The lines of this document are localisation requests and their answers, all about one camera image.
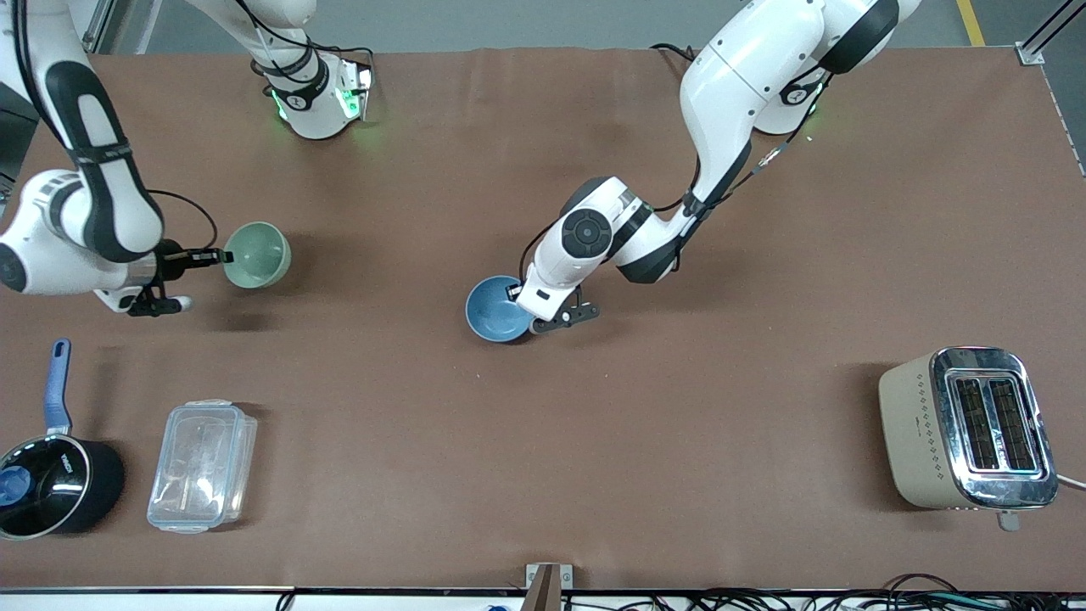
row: brown table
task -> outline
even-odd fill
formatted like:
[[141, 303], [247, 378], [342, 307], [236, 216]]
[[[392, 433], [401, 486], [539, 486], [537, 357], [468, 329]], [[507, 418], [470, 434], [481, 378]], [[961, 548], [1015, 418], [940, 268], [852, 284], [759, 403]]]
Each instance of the brown table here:
[[[1086, 589], [1086, 495], [1001, 533], [895, 493], [886, 369], [955, 344], [1030, 368], [1058, 464], [1086, 475], [1086, 186], [1038, 68], [1009, 49], [886, 51], [835, 80], [805, 136], [718, 211], [682, 269], [585, 285], [598, 321], [490, 345], [479, 279], [588, 177], [682, 192], [680, 65], [649, 51], [378, 58], [376, 125], [303, 141], [241, 56], [98, 58], [146, 182], [229, 232], [262, 218], [295, 264], [197, 309], [111, 315], [0, 293], [0, 446], [40, 434], [47, 351], [74, 344], [75, 432], [114, 443], [126, 493], [92, 534], [0, 545], [3, 585], [519, 584]], [[779, 139], [758, 136], [760, 156]], [[39, 129], [24, 177], [67, 167]], [[163, 200], [169, 234], [203, 220]], [[166, 415], [222, 397], [260, 419], [249, 505], [198, 536], [146, 520]]]

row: green bowl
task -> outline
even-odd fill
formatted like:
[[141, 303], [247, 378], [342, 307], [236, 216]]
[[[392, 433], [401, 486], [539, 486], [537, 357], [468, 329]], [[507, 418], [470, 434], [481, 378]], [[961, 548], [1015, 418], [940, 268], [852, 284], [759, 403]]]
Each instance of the green bowl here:
[[267, 288], [290, 267], [287, 237], [263, 220], [238, 227], [223, 250], [233, 253], [233, 263], [223, 266], [226, 277], [241, 288]]

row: pot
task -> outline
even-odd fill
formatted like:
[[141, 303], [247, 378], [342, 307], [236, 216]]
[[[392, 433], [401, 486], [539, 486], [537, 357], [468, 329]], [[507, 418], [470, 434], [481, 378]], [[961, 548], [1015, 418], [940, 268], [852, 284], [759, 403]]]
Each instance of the pot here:
[[71, 437], [64, 404], [72, 343], [53, 344], [46, 381], [46, 434], [0, 460], [0, 538], [24, 540], [50, 533], [80, 533], [97, 524], [121, 497], [124, 466], [100, 442]]

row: toaster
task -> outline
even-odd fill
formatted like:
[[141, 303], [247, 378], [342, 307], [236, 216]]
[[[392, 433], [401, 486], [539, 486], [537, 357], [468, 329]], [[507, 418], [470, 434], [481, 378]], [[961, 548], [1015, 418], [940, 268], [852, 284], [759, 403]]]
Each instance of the toaster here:
[[912, 505], [999, 512], [1052, 502], [1059, 487], [1022, 361], [999, 348], [944, 348], [892, 369], [879, 404], [894, 484]]

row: container lid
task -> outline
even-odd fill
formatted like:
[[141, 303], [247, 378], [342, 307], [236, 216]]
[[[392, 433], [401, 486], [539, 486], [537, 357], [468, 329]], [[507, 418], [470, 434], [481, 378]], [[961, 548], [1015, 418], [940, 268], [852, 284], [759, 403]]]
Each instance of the container lid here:
[[178, 533], [202, 533], [224, 522], [237, 473], [250, 460], [239, 451], [245, 423], [245, 415], [226, 402], [187, 404], [169, 413], [148, 522]]

